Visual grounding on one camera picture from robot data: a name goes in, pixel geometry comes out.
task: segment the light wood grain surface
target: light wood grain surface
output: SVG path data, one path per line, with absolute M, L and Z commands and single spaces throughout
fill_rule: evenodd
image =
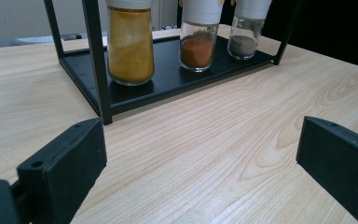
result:
M 356 223 L 296 164 L 306 115 L 358 133 L 358 66 L 288 46 L 279 66 L 114 116 L 107 167 L 73 223 Z M 0 49 L 0 178 L 91 118 L 52 44 Z

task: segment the spice jar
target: spice jar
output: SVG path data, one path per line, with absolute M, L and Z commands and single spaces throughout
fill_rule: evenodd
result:
M 227 51 L 240 60 L 255 55 L 271 0 L 237 0 Z
M 182 0 L 180 63 L 193 72 L 211 66 L 224 1 Z
M 154 74 L 152 0 L 106 0 L 108 73 L 117 83 L 137 86 Z

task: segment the table top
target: table top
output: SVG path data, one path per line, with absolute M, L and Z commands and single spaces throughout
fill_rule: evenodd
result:
M 259 48 L 278 44 L 262 37 Z M 296 164 L 304 116 L 358 133 L 358 66 L 289 45 L 278 66 L 115 115 L 103 127 L 107 166 L 73 223 L 356 223 Z M 1 179 L 96 117 L 53 44 L 0 49 Z

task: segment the black spice rack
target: black spice rack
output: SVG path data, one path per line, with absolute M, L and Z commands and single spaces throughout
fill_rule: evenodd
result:
M 89 49 L 75 51 L 63 51 L 52 0 L 45 0 L 45 6 L 60 64 L 106 125 L 113 122 L 112 116 L 115 114 L 195 90 L 263 64 L 278 65 L 294 29 L 301 1 L 297 1 L 276 55 L 257 51 L 250 60 L 235 60 L 227 53 L 228 40 L 218 36 L 211 67 L 195 74 L 179 64 L 179 36 L 157 39 L 153 42 L 155 74 L 150 81 L 137 87 L 118 85 L 107 75 L 106 48 L 103 47 L 97 0 L 82 0 Z

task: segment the white lid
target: white lid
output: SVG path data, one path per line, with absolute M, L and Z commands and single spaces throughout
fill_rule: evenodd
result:
M 182 20 L 199 24 L 218 24 L 222 8 L 220 0 L 183 0 Z
M 152 0 L 106 0 L 109 7 L 146 9 L 152 7 Z
M 237 0 L 235 15 L 242 18 L 264 20 L 269 13 L 271 0 Z

